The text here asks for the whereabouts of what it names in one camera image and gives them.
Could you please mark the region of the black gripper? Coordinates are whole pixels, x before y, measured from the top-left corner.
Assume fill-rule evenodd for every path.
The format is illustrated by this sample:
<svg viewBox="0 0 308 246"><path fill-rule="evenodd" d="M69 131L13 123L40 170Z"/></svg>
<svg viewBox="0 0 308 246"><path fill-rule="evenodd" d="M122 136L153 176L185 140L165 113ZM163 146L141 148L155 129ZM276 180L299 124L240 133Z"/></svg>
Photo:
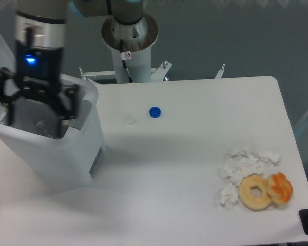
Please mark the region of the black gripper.
<svg viewBox="0 0 308 246"><path fill-rule="evenodd" d="M56 137L62 137L64 120L77 118L79 86L60 81L63 48L39 48L16 42L16 72L0 68L0 102L8 102L7 125L15 120L20 97L45 103L57 114Z"/></svg>

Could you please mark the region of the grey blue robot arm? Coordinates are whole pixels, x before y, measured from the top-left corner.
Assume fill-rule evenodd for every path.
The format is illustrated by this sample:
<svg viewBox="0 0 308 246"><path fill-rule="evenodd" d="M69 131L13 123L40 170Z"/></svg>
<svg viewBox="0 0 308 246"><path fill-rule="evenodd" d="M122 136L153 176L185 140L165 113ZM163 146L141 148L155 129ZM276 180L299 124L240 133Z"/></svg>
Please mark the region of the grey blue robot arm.
<svg viewBox="0 0 308 246"><path fill-rule="evenodd" d="M0 68L0 104L7 112L6 125L14 123L20 98L46 104L54 112L53 123L36 124L38 134L60 138L64 123L77 118L80 87L60 81L68 8L84 17L107 17L102 37L112 50L118 82L151 80L150 61L139 54L157 34L150 30L142 1L18 1L16 70Z"/></svg>

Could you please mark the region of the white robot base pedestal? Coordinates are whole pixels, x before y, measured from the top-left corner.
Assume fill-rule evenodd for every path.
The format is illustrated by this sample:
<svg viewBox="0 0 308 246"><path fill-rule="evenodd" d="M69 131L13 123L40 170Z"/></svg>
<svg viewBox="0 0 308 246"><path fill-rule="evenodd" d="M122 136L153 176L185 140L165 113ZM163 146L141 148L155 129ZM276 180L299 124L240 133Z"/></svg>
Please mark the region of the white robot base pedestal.
<svg viewBox="0 0 308 246"><path fill-rule="evenodd" d="M158 25L147 13L132 25L109 17L102 26L102 38L111 50L118 84L151 81L152 46L158 38Z"/></svg>

